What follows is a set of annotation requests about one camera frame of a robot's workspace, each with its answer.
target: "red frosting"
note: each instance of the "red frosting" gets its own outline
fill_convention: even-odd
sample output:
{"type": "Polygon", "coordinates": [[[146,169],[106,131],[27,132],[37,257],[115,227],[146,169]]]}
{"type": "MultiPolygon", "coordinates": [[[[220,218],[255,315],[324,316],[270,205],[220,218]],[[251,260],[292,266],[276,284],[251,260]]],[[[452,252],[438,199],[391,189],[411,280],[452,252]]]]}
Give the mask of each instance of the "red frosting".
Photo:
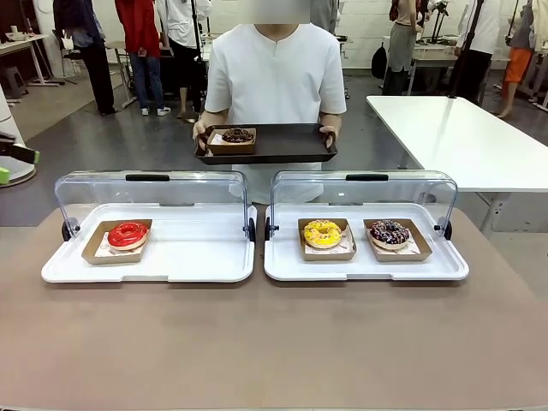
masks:
{"type": "Polygon", "coordinates": [[[127,247],[141,241],[148,228],[142,223],[122,223],[109,232],[109,244],[113,247],[127,247]]]}

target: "black pants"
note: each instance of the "black pants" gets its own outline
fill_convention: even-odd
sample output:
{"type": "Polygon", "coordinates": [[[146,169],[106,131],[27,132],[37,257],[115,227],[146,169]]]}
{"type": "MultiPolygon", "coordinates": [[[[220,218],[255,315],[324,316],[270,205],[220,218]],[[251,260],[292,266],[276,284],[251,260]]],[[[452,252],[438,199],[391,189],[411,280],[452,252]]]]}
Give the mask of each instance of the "black pants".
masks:
{"type": "Polygon", "coordinates": [[[456,96],[477,104],[481,83],[491,63],[491,57],[492,54],[476,50],[468,50],[461,53],[456,60],[453,73],[451,73],[450,90],[453,90],[458,70],[461,70],[462,73],[456,88],[456,96]]]}
{"type": "Polygon", "coordinates": [[[202,103],[200,87],[197,82],[199,73],[195,60],[198,50],[180,45],[172,39],[170,39],[170,47],[176,61],[179,87],[188,89],[187,99],[192,101],[194,111],[200,112],[202,103]]]}
{"type": "Polygon", "coordinates": [[[401,96],[408,82],[408,71],[392,71],[390,67],[384,76],[383,96],[401,96]]]}
{"type": "Polygon", "coordinates": [[[88,47],[78,48],[89,73],[93,96],[99,112],[103,115],[114,112],[114,93],[110,82],[109,61],[103,42],[95,42],[88,47]]]}

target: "red jacket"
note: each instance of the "red jacket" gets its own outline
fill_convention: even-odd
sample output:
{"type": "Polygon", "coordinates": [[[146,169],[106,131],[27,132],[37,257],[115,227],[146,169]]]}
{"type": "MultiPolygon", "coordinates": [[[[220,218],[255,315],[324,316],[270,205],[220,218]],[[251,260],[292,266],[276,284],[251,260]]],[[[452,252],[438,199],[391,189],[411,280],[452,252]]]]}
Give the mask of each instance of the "red jacket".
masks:
{"type": "Polygon", "coordinates": [[[136,53],[142,47],[147,56],[160,57],[152,0],[115,0],[115,4],[126,32],[126,51],[136,53]]]}

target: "donut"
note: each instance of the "donut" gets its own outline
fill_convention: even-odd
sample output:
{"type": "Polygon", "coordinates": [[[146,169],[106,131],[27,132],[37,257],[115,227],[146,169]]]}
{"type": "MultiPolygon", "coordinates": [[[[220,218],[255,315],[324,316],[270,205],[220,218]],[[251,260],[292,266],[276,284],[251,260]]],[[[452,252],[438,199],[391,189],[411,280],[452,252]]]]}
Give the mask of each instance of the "donut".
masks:
{"type": "Polygon", "coordinates": [[[305,241],[314,248],[333,248],[343,237],[338,225],[329,220],[314,220],[304,229],[305,241]]]}
{"type": "Polygon", "coordinates": [[[369,234],[375,245],[386,250],[399,250],[409,241],[409,229],[392,220],[376,221],[369,234]]]}
{"type": "Polygon", "coordinates": [[[141,246],[148,234],[148,228],[142,223],[122,223],[109,231],[109,245],[118,251],[133,250],[141,246]]]}
{"type": "Polygon", "coordinates": [[[224,132],[223,140],[233,144],[248,143],[253,140],[253,135],[243,128],[231,128],[224,132]]]}

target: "white tray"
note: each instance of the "white tray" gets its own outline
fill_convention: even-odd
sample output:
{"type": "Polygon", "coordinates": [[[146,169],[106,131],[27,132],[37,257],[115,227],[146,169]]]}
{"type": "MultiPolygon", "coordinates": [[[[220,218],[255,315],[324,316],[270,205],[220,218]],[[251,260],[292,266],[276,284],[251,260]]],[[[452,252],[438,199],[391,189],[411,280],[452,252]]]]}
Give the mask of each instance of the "white tray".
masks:
{"type": "MultiPolygon", "coordinates": [[[[265,271],[278,281],[332,280],[462,280],[468,264],[451,241],[440,237],[428,210],[416,204],[277,205],[275,225],[280,227],[265,244],[265,271]],[[307,262],[302,259],[299,218],[347,218],[354,234],[356,255],[350,261],[307,262]],[[432,249],[423,262],[379,263],[366,238],[364,219],[410,218],[432,249]]],[[[266,216],[271,215],[270,207],[266,216]]]]}
{"type": "MultiPolygon", "coordinates": [[[[256,221],[255,207],[249,208],[248,217],[256,221]]],[[[235,283],[253,270],[255,244],[242,227],[242,205],[101,205],[80,221],[80,233],[53,254],[42,269],[42,278],[48,283],[235,283]],[[152,219],[141,262],[90,265],[82,258],[82,250],[101,221],[136,218],[152,219]]]]}

